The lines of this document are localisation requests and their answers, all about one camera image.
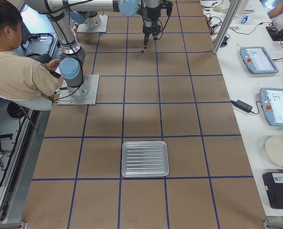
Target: white chair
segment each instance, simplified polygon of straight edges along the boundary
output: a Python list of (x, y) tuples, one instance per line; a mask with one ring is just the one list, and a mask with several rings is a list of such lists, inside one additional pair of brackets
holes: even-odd
[(35, 131), (38, 133), (38, 129), (35, 127), (34, 123), (28, 116), (27, 111), (25, 108), (28, 108), (30, 110), (35, 110), (35, 111), (50, 111), (52, 108), (52, 101), (49, 99), (46, 99), (44, 97), (40, 98), (34, 98), (30, 100), (19, 100), (19, 99), (8, 99), (0, 95), (0, 98), (6, 99), (6, 100), (11, 100), (14, 103), (18, 104), (21, 106), (22, 111), (26, 115), (27, 119), (29, 120), (30, 124), (33, 126)]

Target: man's hair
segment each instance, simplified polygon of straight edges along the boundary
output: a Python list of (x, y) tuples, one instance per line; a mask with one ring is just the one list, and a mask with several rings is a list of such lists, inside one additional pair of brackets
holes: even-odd
[(0, 30), (10, 26), (16, 30), (18, 23), (22, 22), (18, 9), (6, 0), (0, 0)]

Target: white table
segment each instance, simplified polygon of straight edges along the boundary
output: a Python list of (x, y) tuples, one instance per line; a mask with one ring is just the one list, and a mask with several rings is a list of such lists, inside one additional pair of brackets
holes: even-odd
[[(201, 1), (203, 5), (210, 5), (210, 2)], [(241, 25), (233, 20), (231, 26), (238, 26), (240, 28), (238, 32), (249, 33), (258, 23), (270, 21), (260, 1), (251, 0), (249, 5), (255, 9), (254, 13), (247, 14), (253, 19), (252, 24)], [(229, 2), (226, 0), (221, 6), (228, 8)], [(225, 17), (224, 14), (218, 12), (204, 11), (204, 14), (206, 13), (211, 13), (212, 16), (217, 16), (222, 20)], [(259, 25), (250, 35), (237, 34), (229, 29), (227, 34), (231, 38), (227, 41), (228, 45), (220, 48), (217, 53), (230, 98), (235, 101), (239, 99), (252, 105), (254, 112), (257, 112), (255, 102), (259, 101), (258, 93), (262, 87), (283, 88), (283, 60), (276, 62), (279, 69), (277, 74), (251, 74), (239, 54), (239, 46), (264, 46), (273, 59), (283, 57), (283, 48), (281, 48), (279, 42), (271, 40), (265, 26), (268, 26), (268, 24)], [(264, 143), (268, 137), (283, 137), (283, 127), (269, 126), (261, 107), (259, 107), (260, 113), (258, 115), (248, 114), (237, 107), (233, 107), (233, 109), (265, 214), (267, 216), (283, 216), (283, 209), (270, 207), (262, 179), (262, 174), (266, 172), (283, 171), (283, 168), (269, 159), (264, 150)]]

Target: metal baking tray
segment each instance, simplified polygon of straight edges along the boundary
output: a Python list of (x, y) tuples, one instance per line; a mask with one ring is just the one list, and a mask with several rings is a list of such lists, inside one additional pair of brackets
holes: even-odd
[(164, 141), (124, 142), (124, 177), (161, 177), (169, 174), (167, 144)]

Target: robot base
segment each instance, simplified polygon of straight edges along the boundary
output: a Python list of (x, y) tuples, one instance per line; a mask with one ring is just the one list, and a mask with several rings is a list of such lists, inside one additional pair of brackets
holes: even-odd
[(101, 19), (101, 25), (97, 28), (88, 28), (84, 24), (79, 25), (78, 32), (84, 32), (84, 33), (99, 33), (99, 32), (106, 32), (107, 28), (107, 19), (108, 15), (99, 15)]
[[(97, 100), (99, 75), (85, 75), (85, 82), (90, 85), (89, 93), (86, 96), (81, 97), (80, 100), (68, 96), (68, 90), (61, 91), (60, 98), (68, 96), (66, 98), (58, 100), (58, 105), (95, 105)], [(62, 87), (67, 87), (67, 83), (64, 81)]]

